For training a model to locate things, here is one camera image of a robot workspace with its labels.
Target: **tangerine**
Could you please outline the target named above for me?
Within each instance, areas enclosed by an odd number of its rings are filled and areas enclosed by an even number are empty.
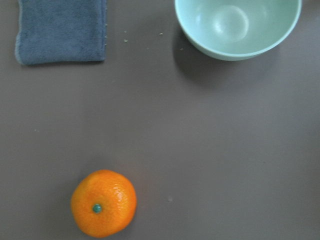
[[[120,173],[98,170],[83,179],[71,197],[71,211],[80,230],[104,238],[123,230],[133,219],[137,197]]]

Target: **gray table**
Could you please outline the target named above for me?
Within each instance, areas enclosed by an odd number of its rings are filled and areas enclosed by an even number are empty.
[[[172,0],[110,0],[104,63],[21,66],[18,13],[0,0],[1,240],[91,239],[69,202],[98,169],[138,197],[110,240],[320,239],[320,1],[241,62],[198,52]]]

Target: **orange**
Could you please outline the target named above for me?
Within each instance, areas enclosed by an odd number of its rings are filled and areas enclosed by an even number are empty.
[[[120,173],[98,170],[83,179],[71,198],[74,220],[85,234],[104,238],[123,230],[133,219],[137,197]]]

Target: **blue towel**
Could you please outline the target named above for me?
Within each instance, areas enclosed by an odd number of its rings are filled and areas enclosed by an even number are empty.
[[[19,63],[105,59],[107,0],[19,0],[19,6]]]

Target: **light green bowl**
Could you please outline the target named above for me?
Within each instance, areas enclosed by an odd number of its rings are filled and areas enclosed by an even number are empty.
[[[294,29],[302,0],[175,0],[179,23],[204,54],[227,61],[258,56]]]

